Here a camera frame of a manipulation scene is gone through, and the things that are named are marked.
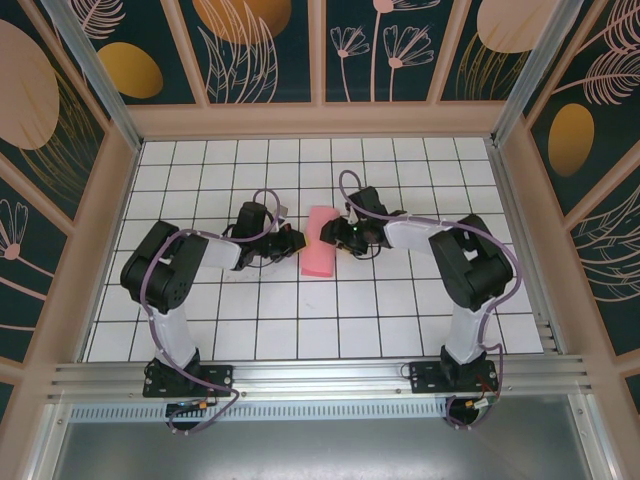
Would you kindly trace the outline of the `pink cloth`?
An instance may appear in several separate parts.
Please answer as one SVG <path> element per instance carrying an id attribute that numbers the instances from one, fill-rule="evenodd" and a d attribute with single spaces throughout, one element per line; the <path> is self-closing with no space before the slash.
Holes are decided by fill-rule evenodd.
<path id="1" fill-rule="evenodd" d="M 308 246 L 300 254 L 301 274 L 307 277 L 331 278 L 335 271 L 336 247 L 320 240 L 321 230 L 339 211 L 330 206 L 312 206 L 304 234 Z"/>

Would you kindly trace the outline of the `grey metal sheet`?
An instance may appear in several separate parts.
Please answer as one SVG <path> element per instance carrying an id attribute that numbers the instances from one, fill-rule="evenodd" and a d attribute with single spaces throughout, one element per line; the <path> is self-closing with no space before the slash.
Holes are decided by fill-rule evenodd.
<path id="1" fill-rule="evenodd" d="M 159 422 L 72 421 L 50 480 L 623 480 L 565 396 L 501 401 L 457 431 L 440 418 L 244 420 L 190 438 Z"/>

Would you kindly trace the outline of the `long aluminium mounting rail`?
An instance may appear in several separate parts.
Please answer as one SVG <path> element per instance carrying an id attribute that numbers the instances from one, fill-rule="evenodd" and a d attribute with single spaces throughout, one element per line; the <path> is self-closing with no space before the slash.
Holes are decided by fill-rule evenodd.
<path id="1" fill-rule="evenodd" d="M 240 361 L 233 386 L 243 400 L 334 400 L 409 397 L 406 359 Z M 60 402 L 141 401 L 143 362 L 58 365 L 45 387 Z M 575 355 L 508 355 L 506 396 L 582 394 L 592 380 Z"/>

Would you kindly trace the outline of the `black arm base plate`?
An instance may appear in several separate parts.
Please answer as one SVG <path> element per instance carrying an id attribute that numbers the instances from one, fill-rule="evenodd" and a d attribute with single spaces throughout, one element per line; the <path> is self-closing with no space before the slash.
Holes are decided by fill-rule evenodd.
<path id="1" fill-rule="evenodd" d="M 491 360 L 451 366 L 441 361 L 411 362 L 409 380 L 415 394 L 481 393 L 483 386 L 491 391 L 499 386 L 496 366 Z"/>
<path id="2" fill-rule="evenodd" d="M 188 368 L 200 380 L 228 387 L 233 384 L 233 367 L 230 365 L 199 366 Z M 154 360 L 144 368 L 145 380 L 142 396 L 145 398 L 195 398 L 214 395 L 229 397 L 229 392 L 210 390 L 197 382 L 187 379 L 173 368 Z"/>

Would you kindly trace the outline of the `aluminium side rail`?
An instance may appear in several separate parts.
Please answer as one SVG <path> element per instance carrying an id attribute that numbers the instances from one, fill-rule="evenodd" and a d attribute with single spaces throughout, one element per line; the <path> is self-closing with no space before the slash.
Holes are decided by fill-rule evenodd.
<path id="1" fill-rule="evenodd" d="M 552 309 L 547 302 L 545 287 L 541 282 L 539 262 L 526 225 L 524 211 L 515 190 L 515 184 L 508 172 L 501 151 L 492 144 L 491 140 L 485 141 L 485 147 L 503 203 L 515 251 L 523 271 L 527 295 L 535 323 L 540 331 L 544 352 L 554 355 L 563 354 L 562 340 L 558 339 L 556 335 Z"/>

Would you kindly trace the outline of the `aluminium corner post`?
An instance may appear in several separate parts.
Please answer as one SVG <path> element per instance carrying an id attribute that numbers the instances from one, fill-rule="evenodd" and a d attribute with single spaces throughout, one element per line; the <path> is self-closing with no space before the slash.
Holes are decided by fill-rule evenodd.
<path id="1" fill-rule="evenodd" d="M 583 0 L 558 1 L 491 131 L 491 144 L 494 148 L 499 149 L 503 146 L 516 126 L 525 106 L 575 22 L 582 3 Z"/>
<path id="2" fill-rule="evenodd" d="M 41 0 L 41 2 L 52 22 L 58 27 L 74 58 L 84 69 L 88 81 L 93 85 L 102 104 L 111 115 L 115 126 L 127 144 L 135 153 L 138 153 L 142 137 L 96 50 L 82 31 L 72 8 L 66 0 Z"/>

